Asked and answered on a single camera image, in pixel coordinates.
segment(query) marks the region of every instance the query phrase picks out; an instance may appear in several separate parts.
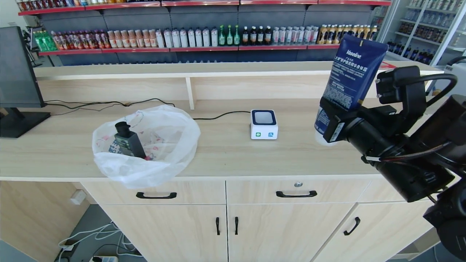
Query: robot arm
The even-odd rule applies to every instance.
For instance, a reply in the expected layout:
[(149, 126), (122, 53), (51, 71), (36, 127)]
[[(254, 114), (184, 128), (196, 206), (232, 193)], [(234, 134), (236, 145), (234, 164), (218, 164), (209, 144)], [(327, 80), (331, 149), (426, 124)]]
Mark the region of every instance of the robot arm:
[[(426, 101), (424, 81), (449, 79), (439, 95)], [(345, 111), (325, 98), (320, 106), (330, 118), (324, 139), (350, 142), (407, 202), (428, 197), (434, 205), (424, 218), (436, 229), (442, 244), (466, 260), (466, 97), (452, 95), (411, 136), (405, 133), (427, 107), (451, 91), (457, 78), (450, 74), (420, 76), (416, 66), (396, 68), (377, 75), (380, 103), (403, 104), (403, 110), (384, 105)], [(452, 187), (451, 171), (461, 177)], [(431, 195), (439, 193), (437, 200)]]

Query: black drawer handle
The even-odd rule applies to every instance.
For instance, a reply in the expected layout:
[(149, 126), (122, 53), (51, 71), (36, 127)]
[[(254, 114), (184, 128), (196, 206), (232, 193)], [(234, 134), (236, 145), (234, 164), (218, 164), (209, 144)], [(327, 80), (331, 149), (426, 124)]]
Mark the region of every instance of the black drawer handle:
[(220, 217), (215, 219), (215, 224), (217, 225), (217, 235), (220, 235), (220, 229), (219, 229)]
[(315, 197), (315, 196), (317, 196), (317, 192), (315, 190), (309, 191), (309, 195), (300, 195), (300, 196), (285, 195), (283, 191), (277, 191), (277, 197)]
[(350, 235), (357, 228), (357, 226), (359, 226), (359, 223), (361, 223), (359, 217), (355, 217), (354, 220), (356, 221), (356, 224), (354, 225), (353, 229), (349, 232), (345, 230), (345, 232), (343, 232), (344, 235)]
[(235, 216), (234, 218), (234, 224), (235, 224), (235, 230), (234, 230), (234, 234), (238, 234), (238, 217)]
[(166, 197), (146, 197), (146, 196), (144, 196), (144, 192), (137, 192), (136, 193), (136, 197), (141, 198), (141, 199), (174, 199), (174, 198), (176, 198), (176, 195), (177, 195), (176, 192), (172, 192)]

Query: drawer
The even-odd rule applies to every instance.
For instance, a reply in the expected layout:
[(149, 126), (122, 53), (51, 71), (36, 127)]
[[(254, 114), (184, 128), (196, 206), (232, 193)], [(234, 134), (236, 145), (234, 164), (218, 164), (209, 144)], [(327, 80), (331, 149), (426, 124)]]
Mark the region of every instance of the drawer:
[(356, 202), (369, 179), (227, 181), (228, 204)]
[(224, 181), (166, 182), (139, 189), (114, 181), (81, 184), (101, 205), (225, 204)]

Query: plastic bag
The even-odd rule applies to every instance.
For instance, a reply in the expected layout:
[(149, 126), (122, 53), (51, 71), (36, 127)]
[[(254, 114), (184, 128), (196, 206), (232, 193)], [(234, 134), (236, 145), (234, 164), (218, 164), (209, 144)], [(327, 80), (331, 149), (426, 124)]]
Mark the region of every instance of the plastic bag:
[[(127, 122), (137, 133), (146, 159), (123, 155), (115, 124)], [(101, 125), (92, 133), (94, 162), (100, 171), (127, 188), (158, 186), (183, 171), (193, 159), (200, 129), (186, 112), (161, 105)]]

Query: wooden cabinet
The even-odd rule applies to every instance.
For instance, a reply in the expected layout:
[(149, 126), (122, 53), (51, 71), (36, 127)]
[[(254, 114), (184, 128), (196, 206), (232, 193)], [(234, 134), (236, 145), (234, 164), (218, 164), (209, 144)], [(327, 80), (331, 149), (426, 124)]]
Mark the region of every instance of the wooden cabinet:
[(229, 261), (309, 262), (352, 206), (229, 205)]
[(225, 205), (101, 206), (148, 262), (228, 261)]
[(431, 205), (427, 201), (360, 204), (312, 262), (384, 262), (432, 228), (422, 217)]

